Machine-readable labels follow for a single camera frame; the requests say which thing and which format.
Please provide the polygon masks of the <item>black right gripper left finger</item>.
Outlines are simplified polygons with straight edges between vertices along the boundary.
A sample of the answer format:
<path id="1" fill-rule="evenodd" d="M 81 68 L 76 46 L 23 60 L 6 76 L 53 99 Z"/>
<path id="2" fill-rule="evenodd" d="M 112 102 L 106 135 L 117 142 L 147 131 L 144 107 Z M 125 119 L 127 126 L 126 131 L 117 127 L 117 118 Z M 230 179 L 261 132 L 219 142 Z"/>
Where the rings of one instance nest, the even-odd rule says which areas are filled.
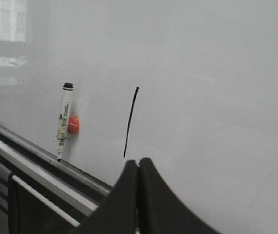
<path id="1" fill-rule="evenodd" d="M 72 234 L 134 234 L 136 232 L 138 167 L 128 160 L 111 192 Z"/>

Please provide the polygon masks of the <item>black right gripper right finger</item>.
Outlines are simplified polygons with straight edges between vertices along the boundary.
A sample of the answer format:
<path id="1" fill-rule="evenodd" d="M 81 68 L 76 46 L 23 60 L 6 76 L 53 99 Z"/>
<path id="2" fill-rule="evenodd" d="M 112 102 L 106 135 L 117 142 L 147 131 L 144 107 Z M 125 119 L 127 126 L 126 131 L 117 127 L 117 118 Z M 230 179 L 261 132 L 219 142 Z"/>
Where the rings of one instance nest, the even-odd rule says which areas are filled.
<path id="1" fill-rule="evenodd" d="M 137 210 L 142 234 L 217 234 L 163 180 L 150 158 L 139 162 Z"/>

